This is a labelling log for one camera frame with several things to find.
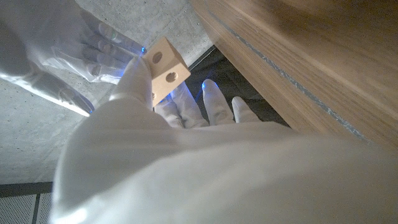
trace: concrete surface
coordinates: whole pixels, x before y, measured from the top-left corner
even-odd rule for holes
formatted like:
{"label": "concrete surface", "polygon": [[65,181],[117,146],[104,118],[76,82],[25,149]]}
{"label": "concrete surface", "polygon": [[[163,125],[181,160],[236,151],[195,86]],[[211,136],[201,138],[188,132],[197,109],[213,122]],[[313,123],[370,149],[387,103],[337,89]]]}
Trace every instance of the concrete surface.
{"label": "concrete surface", "polygon": [[[162,36],[192,64],[212,43],[187,0],[78,0],[102,21],[150,47]],[[97,108],[114,85],[51,69]],[[52,181],[57,159],[83,116],[0,79],[0,184]]]}

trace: perforated metal panel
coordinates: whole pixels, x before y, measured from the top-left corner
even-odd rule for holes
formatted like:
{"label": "perforated metal panel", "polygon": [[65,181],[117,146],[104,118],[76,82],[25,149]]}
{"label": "perforated metal panel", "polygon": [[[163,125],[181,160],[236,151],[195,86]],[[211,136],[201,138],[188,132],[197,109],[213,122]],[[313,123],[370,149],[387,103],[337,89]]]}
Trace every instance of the perforated metal panel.
{"label": "perforated metal panel", "polygon": [[36,224],[47,224],[51,209],[52,193],[40,194],[39,210],[37,211]]}
{"label": "perforated metal panel", "polygon": [[36,195],[0,198],[0,223],[31,224]]}

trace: wooden cube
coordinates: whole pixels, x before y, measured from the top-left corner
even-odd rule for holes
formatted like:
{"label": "wooden cube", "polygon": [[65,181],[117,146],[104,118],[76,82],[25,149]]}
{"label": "wooden cube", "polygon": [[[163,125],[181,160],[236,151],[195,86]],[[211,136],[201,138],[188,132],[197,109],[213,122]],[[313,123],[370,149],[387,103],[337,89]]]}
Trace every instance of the wooden cube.
{"label": "wooden cube", "polygon": [[191,74],[181,55],[165,37],[162,37],[142,58],[146,60],[152,73],[154,106]]}

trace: hand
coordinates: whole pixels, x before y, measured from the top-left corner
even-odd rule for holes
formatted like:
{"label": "hand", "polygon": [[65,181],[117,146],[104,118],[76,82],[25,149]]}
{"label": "hand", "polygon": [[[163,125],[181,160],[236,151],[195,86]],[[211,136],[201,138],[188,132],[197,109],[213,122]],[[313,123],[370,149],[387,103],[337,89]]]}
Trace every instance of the hand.
{"label": "hand", "polygon": [[32,63],[18,36],[0,21],[0,78],[70,110],[89,116],[94,106],[83,95],[58,77]]}
{"label": "hand", "polygon": [[67,69],[90,82],[117,83],[132,53],[144,50],[73,0],[6,4],[0,10],[2,19],[18,33],[38,66]]}
{"label": "hand", "polygon": [[[249,106],[236,96],[232,99],[233,111],[230,110],[224,95],[217,84],[205,80],[202,84],[203,101],[210,125],[258,122],[260,119]],[[198,128],[209,126],[200,113],[185,83],[179,85],[170,95],[155,106],[155,112],[161,115],[173,128]]]}

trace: wooden board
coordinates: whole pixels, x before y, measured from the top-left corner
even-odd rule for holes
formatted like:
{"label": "wooden board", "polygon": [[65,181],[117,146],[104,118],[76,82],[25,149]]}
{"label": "wooden board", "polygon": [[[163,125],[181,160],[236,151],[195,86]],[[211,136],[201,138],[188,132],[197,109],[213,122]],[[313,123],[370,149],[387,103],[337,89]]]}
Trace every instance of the wooden board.
{"label": "wooden board", "polygon": [[393,2],[352,18],[351,8],[311,14],[283,1],[192,3],[211,40],[291,127],[398,146],[398,17],[384,16]]}

